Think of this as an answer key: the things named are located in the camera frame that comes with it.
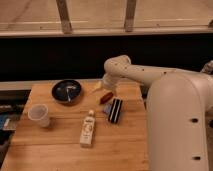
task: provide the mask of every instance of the black striped object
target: black striped object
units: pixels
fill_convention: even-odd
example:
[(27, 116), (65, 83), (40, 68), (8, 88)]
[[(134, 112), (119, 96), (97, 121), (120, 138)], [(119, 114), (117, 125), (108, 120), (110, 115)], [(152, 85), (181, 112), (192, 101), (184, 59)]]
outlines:
[(123, 101), (120, 99), (113, 99), (112, 107), (111, 107), (110, 114), (108, 117), (109, 122), (118, 123), (122, 102)]

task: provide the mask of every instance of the black wall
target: black wall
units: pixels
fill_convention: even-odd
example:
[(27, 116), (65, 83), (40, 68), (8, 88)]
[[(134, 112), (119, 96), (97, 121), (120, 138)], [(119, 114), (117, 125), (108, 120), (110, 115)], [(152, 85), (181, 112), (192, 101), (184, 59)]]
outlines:
[(199, 71), (213, 59), (213, 34), (1, 38), (0, 81), (99, 78), (104, 61), (121, 54), (137, 65)]

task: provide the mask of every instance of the floor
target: floor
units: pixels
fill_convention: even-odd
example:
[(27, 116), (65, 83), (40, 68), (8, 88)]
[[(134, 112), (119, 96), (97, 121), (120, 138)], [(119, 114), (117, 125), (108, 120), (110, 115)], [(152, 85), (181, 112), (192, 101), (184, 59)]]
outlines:
[[(122, 28), (127, 0), (67, 0), (73, 28)], [(212, 0), (138, 0), (135, 27), (208, 25)], [(58, 30), (53, 0), (1, 0), (0, 30)]]

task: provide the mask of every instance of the small bottle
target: small bottle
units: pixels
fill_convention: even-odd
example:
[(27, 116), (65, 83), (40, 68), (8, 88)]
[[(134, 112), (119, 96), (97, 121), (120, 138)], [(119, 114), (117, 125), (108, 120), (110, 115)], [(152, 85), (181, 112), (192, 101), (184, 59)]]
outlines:
[(92, 146), (92, 135), (95, 127), (95, 113), (93, 110), (89, 110), (88, 116), (84, 119), (80, 144), (81, 147), (91, 147)]

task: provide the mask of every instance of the black object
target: black object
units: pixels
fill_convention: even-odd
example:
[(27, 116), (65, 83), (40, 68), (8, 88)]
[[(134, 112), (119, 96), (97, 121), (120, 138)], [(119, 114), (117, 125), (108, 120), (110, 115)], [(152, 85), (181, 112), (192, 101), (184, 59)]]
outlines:
[(213, 120), (211, 120), (211, 121), (209, 122), (209, 126), (210, 126), (211, 128), (213, 128)]
[(109, 122), (118, 123), (122, 102), (123, 101), (120, 99), (113, 99), (112, 107), (111, 107), (110, 114), (108, 117)]
[(63, 80), (58, 82), (52, 89), (52, 96), (59, 103), (69, 104), (81, 93), (81, 85), (75, 80)]

